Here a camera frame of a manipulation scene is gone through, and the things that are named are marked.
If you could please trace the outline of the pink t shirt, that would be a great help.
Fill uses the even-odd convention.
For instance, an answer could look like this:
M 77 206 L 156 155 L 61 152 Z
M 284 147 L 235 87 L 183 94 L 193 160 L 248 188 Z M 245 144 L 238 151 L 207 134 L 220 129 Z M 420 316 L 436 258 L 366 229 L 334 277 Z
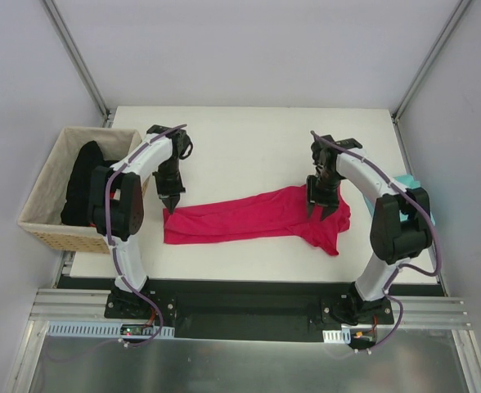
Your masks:
M 213 244 L 265 237 L 299 237 L 310 246 L 337 256 L 338 236 L 350 229 L 351 209 L 339 201 L 323 219 L 322 208 L 307 208 L 307 187 L 289 186 L 232 201 L 163 211 L 164 243 Z

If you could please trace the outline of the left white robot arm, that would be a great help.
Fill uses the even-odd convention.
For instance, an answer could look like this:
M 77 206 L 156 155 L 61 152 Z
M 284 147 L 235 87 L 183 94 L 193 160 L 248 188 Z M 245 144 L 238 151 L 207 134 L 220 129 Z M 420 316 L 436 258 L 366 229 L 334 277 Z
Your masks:
M 129 292 L 123 307 L 133 318 L 146 317 L 152 302 L 141 291 L 148 280 L 137 237 L 144 220 L 143 186 L 153 177 L 158 198 L 172 214 L 186 192 L 180 162 L 192 150 L 184 124 L 172 128 L 155 124 L 122 160 L 92 172 L 88 220 L 104 237 L 115 265 L 115 285 Z

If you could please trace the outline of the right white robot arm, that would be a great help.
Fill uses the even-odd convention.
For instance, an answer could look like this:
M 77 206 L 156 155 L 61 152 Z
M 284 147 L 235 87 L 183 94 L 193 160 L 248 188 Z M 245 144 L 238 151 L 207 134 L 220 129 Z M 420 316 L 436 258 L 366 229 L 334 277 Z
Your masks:
M 422 187 L 409 188 L 388 176 L 366 156 L 354 138 L 335 141 L 312 133 L 315 174 L 307 177 L 307 212 L 318 207 L 320 220 L 341 205 L 339 188 L 349 181 L 374 204 L 370 243 L 372 255 L 353 283 L 356 297 L 347 302 L 348 316 L 365 323 L 375 315 L 376 300 L 385 297 L 399 269 L 436 241 L 430 217 L 429 195 Z

